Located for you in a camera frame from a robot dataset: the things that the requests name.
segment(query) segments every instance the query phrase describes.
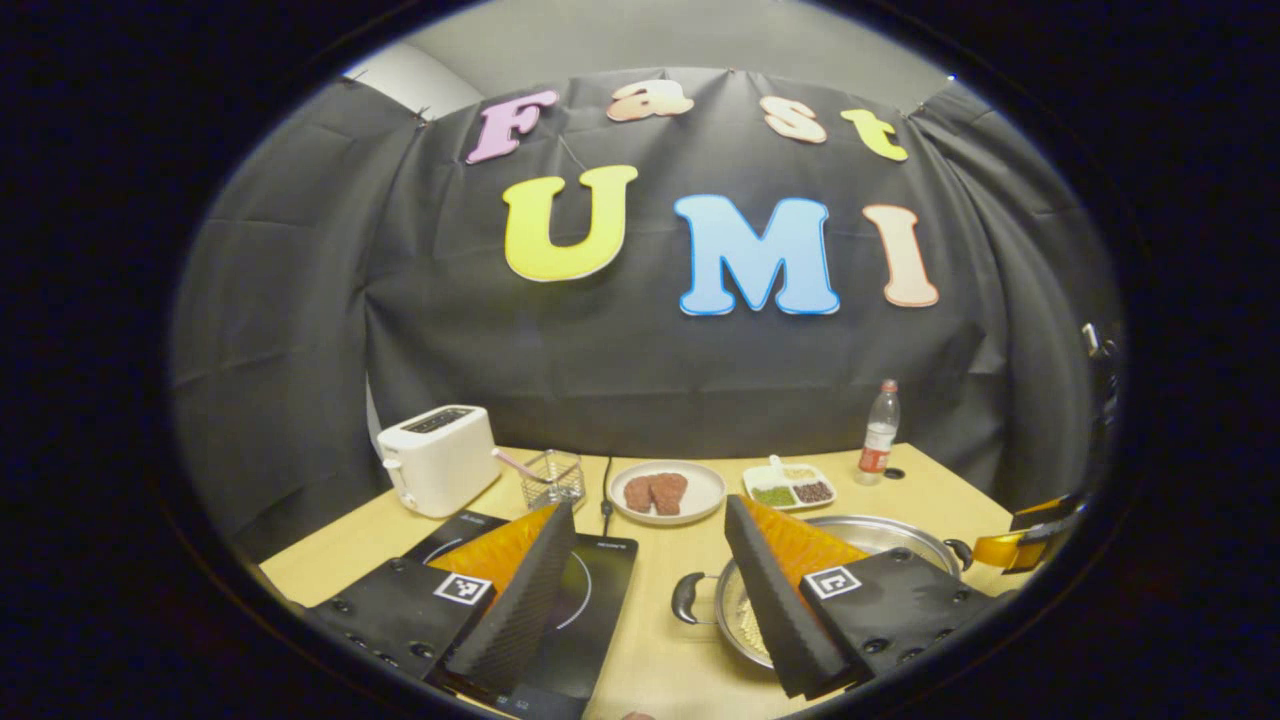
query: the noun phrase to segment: black cooktop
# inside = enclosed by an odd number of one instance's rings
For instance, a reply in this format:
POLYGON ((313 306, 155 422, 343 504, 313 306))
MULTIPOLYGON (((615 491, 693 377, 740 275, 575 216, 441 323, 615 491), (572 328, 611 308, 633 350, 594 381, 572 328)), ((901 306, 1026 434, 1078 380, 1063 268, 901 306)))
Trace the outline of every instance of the black cooktop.
MULTIPOLYGON (((507 520, 462 511, 404 553, 416 562, 444 555, 507 520)), ((525 717, 580 717, 595 691, 631 583, 637 543, 579 533, 538 653, 509 696, 476 698, 525 717)))

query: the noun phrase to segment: pot handle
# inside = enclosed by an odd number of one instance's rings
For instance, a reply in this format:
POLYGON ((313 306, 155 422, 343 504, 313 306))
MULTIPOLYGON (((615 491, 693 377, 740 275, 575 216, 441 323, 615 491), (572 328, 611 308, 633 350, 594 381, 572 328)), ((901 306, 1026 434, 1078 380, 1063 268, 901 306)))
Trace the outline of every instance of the pot handle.
POLYGON ((703 578, 719 578, 719 575, 708 575, 707 573, 690 573, 676 583, 676 589, 671 593, 671 611, 676 614, 682 621, 690 625, 714 625, 716 623, 710 620, 699 620, 694 618, 694 600, 698 597, 698 580, 703 578))
POLYGON ((964 566, 960 568, 961 571, 973 568, 973 548, 969 547, 969 543, 952 538, 942 541, 942 544, 950 547, 951 551, 956 553, 956 557, 960 559, 960 562, 964 564, 964 566))

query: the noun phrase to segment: letter m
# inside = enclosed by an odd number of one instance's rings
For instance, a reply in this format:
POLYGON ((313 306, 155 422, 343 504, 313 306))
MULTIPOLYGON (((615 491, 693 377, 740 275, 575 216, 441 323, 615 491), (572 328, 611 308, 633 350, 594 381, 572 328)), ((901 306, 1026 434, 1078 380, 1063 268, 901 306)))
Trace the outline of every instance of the letter m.
POLYGON ((774 297, 778 309, 792 315, 829 315, 840 309, 831 290, 822 223, 827 206, 788 197, 778 202, 758 237, 737 206, 722 195, 690 195, 676 201, 676 214, 689 220, 692 251, 692 288, 680 299, 690 315, 724 315, 735 300, 724 290, 723 270, 737 283, 751 310, 764 307, 769 290, 785 272, 774 297))

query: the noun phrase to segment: white plate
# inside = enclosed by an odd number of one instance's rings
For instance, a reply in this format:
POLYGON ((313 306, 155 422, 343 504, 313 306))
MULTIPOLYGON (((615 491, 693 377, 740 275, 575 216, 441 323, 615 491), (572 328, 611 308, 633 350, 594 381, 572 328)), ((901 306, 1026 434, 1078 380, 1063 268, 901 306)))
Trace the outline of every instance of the white plate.
POLYGON ((609 500, 618 512, 650 525, 680 525, 705 518, 719 507, 727 492, 728 486, 724 483, 724 478, 719 477, 719 473, 707 465, 686 460, 650 460, 627 468, 609 480, 609 500), (636 512, 627 507, 627 498, 622 495, 622 488, 627 487, 627 483, 635 478, 657 475, 658 473, 680 473, 689 478, 685 497, 680 498, 678 515, 658 515, 658 510, 654 507, 650 507, 648 512, 636 512))
POLYGON ((780 478, 777 470, 773 465, 760 465, 758 468, 748 468, 742 473, 742 484, 746 486, 748 496, 751 495, 753 489, 769 489, 776 487, 794 488, 796 486, 808 486, 813 483, 822 483, 827 486, 827 491, 831 492, 831 497, 827 500, 819 500, 818 502, 801 502, 796 496, 795 491, 791 491, 791 497, 795 500, 792 505, 771 505, 774 510, 808 510, 810 507, 822 507, 823 505, 831 505, 836 500, 836 486, 831 484, 827 475, 822 474, 822 470, 814 468, 813 465, 803 464, 785 464, 785 469, 790 470, 809 470, 813 473, 812 478, 796 478, 788 479, 786 477, 780 478))

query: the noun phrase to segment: wooden table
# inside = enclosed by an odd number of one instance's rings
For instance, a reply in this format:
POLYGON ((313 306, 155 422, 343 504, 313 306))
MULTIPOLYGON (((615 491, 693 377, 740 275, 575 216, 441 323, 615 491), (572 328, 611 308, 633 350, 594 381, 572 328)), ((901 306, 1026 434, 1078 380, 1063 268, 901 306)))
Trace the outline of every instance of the wooden table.
MULTIPOLYGON (((536 455, 530 450, 508 451, 520 460, 536 455)), ((835 502, 795 512, 800 518, 891 518, 936 538, 959 538, 970 544, 979 536, 1009 529, 1010 514, 1005 509, 906 443, 895 445, 891 456, 891 465, 906 475, 897 480, 881 478, 873 486, 856 482, 858 451, 783 460, 815 465, 836 487, 835 502)), ((643 461, 614 457, 609 473, 643 461)), ((581 533, 602 532, 599 507, 605 462, 605 457, 582 460, 588 496, 573 518, 581 533)), ((699 462, 718 471, 730 492, 744 492, 742 471, 768 460, 699 462)), ((504 468, 502 477, 467 509, 507 519, 524 515, 517 473, 504 468)), ((312 607, 379 562, 403 555, 442 523, 410 512, 388 491, 266 560, 261 568, 285 597, 312 607)), ((723 505, 701 520, 675 527, 645 525, 614 511, 609 536, 635 538, 640 547, 622 615, 585 717, 618 720, 630 711, 658 720, 777 717, 820 702, 787 700, 773 673, 739 655, 718 628, 687 625, 671 612, 671 592, 681 577, 699 570, 718 575, 731 559, 724 541, 723 505)), ((964 582, 998 594, 1020 587, 1029 575, 1001 575, 1000 569, 975 562, 964 573, 964 582)), ((694 603, 699 619, 716 618, 714 587, 714 582, 699 584, 694 603)))

